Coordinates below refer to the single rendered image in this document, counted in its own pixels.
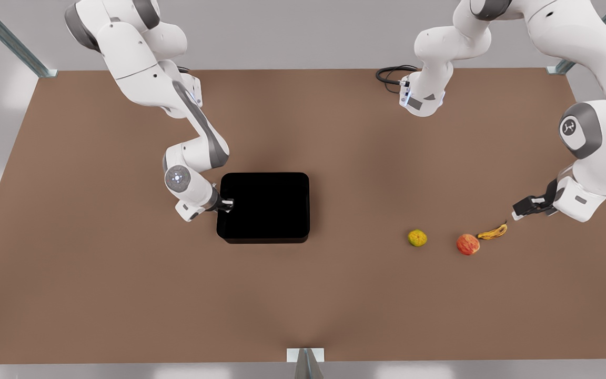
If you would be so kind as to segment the yellow spotted banana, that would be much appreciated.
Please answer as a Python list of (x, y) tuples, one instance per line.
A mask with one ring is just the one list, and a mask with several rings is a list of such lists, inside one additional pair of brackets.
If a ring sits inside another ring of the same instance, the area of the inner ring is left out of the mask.
[(508, 221), (503, 221), (502, 225), (499, 225), (496, 228), (493, 228), (489, 231), (483, 231), (476, 235), (476, 238), (479, 240), (493, 240), (503, 236), (508, 231)]

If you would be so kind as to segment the black square tray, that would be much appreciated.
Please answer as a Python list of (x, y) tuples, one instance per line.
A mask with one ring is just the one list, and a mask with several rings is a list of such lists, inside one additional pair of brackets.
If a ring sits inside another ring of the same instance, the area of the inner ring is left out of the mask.
[(217, 214), (228, 243), (303, 243), (310, 233), (310, 180), (301, 172), (227, 173), (220, 194), (232, 200)]

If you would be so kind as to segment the red apple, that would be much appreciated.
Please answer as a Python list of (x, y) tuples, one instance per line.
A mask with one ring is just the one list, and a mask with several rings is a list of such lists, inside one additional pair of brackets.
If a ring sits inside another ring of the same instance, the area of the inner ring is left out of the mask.
[(463, 234), (458, 237), (456, 247), (465, 256), (476, 254), (480, 249), (480, 243), (476, 236), (471, 234)]

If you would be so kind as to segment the silver frame post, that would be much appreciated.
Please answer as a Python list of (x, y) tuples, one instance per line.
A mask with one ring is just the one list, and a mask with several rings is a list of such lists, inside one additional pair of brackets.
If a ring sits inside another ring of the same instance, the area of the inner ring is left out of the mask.
[(288, 363), (296, 363), (294, 379), (324, 379), (318, 365), (325, 361), (324, 348), (287, 348)]
[(14, 55), (19, 58), (37, 77), (39, 78), (53, 78), (57, 77), (58, 71), (56, 69), (48, 69), (41, 60), (27, 48), (17, 36), (12, 33), (5, 24), (0, 20), (0, 41), (5, 45), (8, 50), (12, 51)]
[(591, 0), (553, 0), (529, 19), (529, 28), (534, 46), (560, 59), (548, 74), (565, 75), (578, 64), (606, 91), (606, 14), (600, 16)]

